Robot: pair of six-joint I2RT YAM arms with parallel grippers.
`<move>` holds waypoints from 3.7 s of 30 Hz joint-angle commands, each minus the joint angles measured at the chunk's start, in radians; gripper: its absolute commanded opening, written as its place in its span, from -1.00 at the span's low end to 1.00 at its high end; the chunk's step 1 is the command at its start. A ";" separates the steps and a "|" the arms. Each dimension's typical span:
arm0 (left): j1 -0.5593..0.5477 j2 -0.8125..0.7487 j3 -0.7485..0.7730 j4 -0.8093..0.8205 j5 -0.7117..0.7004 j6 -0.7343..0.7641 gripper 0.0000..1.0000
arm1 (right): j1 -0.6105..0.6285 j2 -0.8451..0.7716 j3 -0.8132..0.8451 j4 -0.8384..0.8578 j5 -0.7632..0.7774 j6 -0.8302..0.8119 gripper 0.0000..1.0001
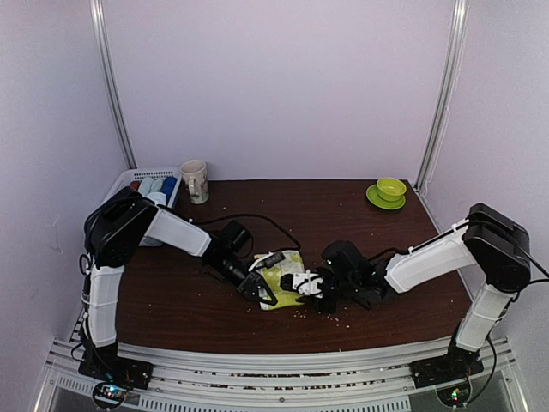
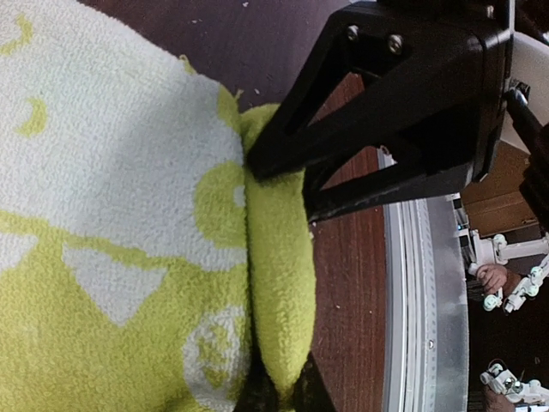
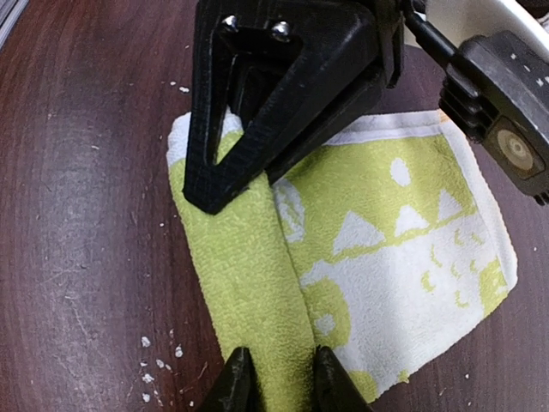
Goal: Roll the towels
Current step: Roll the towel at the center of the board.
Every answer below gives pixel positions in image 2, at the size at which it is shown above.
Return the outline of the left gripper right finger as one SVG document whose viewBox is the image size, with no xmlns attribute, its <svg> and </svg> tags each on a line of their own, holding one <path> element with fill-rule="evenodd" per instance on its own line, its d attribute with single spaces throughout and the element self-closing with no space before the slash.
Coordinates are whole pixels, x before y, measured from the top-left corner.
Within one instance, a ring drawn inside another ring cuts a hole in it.
<svg viewBox="0 0 549 412">
<path fill-rule="evenodd" d="M 336 411 L 312 352 L 308 354 L 294 386 L 293 407 L 296 412 Z"/>
</svg>

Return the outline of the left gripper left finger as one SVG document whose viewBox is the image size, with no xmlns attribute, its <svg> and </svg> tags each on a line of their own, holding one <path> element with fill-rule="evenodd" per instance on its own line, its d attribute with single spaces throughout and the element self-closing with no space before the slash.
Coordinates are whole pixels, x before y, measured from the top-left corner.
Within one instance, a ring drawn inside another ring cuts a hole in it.
<svg viewBox="0 0 549 412">
<path fill-rule="evenodd" d="M 278 392 L 264 365 L 252 365 L 233 411 L 277 412 L 278 410 Z"/>
</svg>

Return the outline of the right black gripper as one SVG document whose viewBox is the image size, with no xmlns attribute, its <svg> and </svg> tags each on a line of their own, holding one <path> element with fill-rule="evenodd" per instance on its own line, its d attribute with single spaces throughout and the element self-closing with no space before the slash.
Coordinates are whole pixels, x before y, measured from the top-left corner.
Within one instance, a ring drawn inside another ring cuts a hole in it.
<svg viewBox="0 0 549 412">
<path fill-rule="evenodd" d="M 384 144 L 482 88 L 472 175 L 482 181 L 503 129 L 515 3 L 465 4 L 473 33 L 378 3 L 335 11 L 247 155 L 254 176 L 271 179 Z"/>
</svg>

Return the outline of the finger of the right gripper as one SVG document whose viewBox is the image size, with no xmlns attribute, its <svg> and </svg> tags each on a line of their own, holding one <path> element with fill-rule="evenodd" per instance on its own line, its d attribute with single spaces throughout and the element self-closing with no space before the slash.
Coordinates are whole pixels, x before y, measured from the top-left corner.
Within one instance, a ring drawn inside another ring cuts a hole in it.
<svg viewBox="0 0 549 412">
<path fill-rule="evenodd" d="M 308 222 L 326 221 L 376 206 L 458 192 L 472 180 L 472 153 L 427 143 L 391 141 L 394 164 L 338 185 L 323 186 L 358 151 L 315 156 L 305 163 L 303 197 Z"/>
</svg>

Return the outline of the yellow green patterned towel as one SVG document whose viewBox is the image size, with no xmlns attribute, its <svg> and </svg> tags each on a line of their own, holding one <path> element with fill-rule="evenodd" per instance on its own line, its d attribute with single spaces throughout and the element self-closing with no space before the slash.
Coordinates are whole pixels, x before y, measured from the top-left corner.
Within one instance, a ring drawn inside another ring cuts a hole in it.
<svg viewBox="0 0 549 412">
<path fill-rule="evenodd" d="M 275 105 L 75 1 L 1 4 L 1 408 L 279 410 L 316 311 L 304 176 L 244 158 Z"/>
</svg>

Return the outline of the operator hand behind table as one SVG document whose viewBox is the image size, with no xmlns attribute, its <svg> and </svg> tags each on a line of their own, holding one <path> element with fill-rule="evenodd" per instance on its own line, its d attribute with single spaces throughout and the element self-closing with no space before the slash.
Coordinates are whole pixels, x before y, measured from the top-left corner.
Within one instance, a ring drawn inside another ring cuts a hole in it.
<svg viewBox="0 0 549 412">
<path fill-rule="evenodd" d="M 475 276 L 485 294 L 495 294 L 507 282 L 508 271 L 500 264 L 486 264 L 478 268 Z"/>
</svg>

